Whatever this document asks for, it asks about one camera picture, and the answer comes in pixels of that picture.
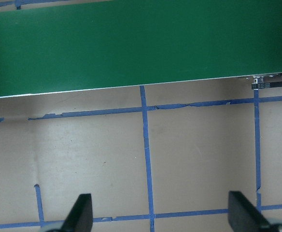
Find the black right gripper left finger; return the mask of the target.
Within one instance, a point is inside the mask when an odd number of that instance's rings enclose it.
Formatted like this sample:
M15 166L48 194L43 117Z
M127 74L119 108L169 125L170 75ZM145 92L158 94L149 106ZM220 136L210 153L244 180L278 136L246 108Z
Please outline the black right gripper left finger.
M90 193L80 194L60 227L61 232L91 232L93 208Z

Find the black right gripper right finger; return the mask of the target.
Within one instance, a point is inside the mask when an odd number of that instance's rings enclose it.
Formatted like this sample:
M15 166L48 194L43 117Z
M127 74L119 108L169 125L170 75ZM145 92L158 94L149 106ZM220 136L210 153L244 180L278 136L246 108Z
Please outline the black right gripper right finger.
M228 223L234 232L270 232L269 221L240 191L228 193Z

